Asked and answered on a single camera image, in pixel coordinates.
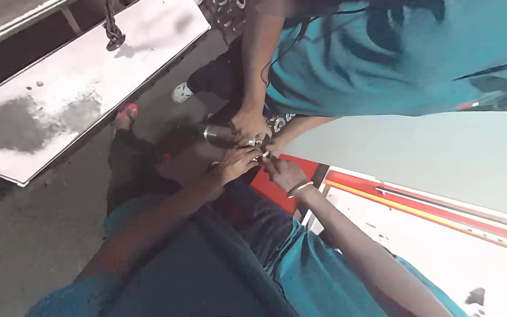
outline metal cylinder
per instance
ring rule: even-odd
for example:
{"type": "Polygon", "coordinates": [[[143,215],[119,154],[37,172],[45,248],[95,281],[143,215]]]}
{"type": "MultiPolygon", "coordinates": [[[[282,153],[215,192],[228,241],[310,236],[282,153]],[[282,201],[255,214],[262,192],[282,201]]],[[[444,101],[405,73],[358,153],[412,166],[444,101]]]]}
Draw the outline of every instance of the metal cylinder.
{"type": "Polygon", "coordinates": [[[216,147],[231,148],[236,145],[232,129],[228,126],[207,125],[203,136],[207,142],[216,147]]]}
{"type": "MultiPolygon", "coordinates": [[[[228,126],[207,125],[203,131],[203,137],[207,142],[215,147],[231,148],[236,145],[234,134],[228,126]]],[[[248,145],[255,147],[265,147],[271,143],[271,133],[266,134],[263,140],[251,139],[248,145]]]]}

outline white shoe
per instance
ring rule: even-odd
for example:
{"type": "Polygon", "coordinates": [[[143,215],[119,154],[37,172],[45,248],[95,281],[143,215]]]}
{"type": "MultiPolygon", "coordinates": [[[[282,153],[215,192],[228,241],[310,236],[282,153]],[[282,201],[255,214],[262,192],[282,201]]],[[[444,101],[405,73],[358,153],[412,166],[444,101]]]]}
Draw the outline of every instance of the white shoe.
{"type": "Polygon", "coordinates": [[[180,83],[179,86],[175,87],[173,92],[171,93],[171,100],[174,103],[184,103],[189,97],[193,95],[193,91],[191,91],[187,87],[187,83],[180,83]]]}

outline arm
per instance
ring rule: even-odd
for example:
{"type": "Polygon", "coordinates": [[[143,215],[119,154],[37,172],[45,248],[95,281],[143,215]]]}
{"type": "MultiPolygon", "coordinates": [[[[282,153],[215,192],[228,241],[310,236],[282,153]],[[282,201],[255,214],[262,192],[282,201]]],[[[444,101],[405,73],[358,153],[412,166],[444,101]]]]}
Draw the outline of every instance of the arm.
{"type": "MultiPolygon", "coordinates": [[[[292,162],[264,160],[265,170],[283,190],[306,181],[292,162]]],[[[295,192],[308,205],[322,226],[334,237],[345,257],[368,288],[378,288],[400,306],[420,317],[452,317],[425,285],[402,267],[380,244],[373,241],[344,216],[314,186],[295,192]]]]}
{"type": "Polygon", "coordinates": [[[256,10],[260,0],[248,1],[242,42],[244,97],[242,108],[232,118],[238,144],[253,137],[263,139],[267,132],[263,117],[265,90],[271,58],[275,53],[285,18],[262,15],[256,10]]]}
{"type": "Polygon", "coordinates": [[[126,274],[173,229],[215,199],[224,184],[257,166],[251,160],[259,155],[261,151],[253,147],[229,149],[216,170],[166,198],[161,206],[139,214],[109,237],[74,282],[104,273],[126,274]]]}
{"type": "Polygon", "coordinates": [[[268,145],[266,149],[271,152],[273,156],[278,157],[287,144],[298,138],[302,133],[338,118],[339,117],[308,117],[297,115],[283,126],[283,129],[273,137],[271,144],[268,145]]]}

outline white metal plate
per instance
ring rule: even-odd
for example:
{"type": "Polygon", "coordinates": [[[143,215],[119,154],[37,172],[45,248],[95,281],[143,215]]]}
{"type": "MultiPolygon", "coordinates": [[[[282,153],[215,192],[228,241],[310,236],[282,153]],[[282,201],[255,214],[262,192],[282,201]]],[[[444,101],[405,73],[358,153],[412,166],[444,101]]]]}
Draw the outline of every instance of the white metal plate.
{"type": "Polygon", "coordinates": [[[0,85],[0,176],[27,183],[210,26],[193,0],[141,0],[0,85]]]}

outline foot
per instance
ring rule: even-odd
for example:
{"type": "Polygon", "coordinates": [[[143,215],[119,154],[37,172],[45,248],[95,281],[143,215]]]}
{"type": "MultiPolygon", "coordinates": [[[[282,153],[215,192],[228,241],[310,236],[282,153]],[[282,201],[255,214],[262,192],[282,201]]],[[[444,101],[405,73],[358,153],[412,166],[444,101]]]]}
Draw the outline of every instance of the foot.
{"type": "Polygon", "coordinates": [[[173,92],[171,93],[171,100],[174,103],[184,103],[189,97],[193,95],[193,91],[191,91],[187,87],[187,83],[180,83],[179,86],[175,87],[173,92]]]}
{"type": "Polygon", "coordinates": [[[119,110],[111,125],[114,127],[115,131],[119,129],[130,130],[137,114],[138,108],[136,105],[127,105],[119,110]]]}

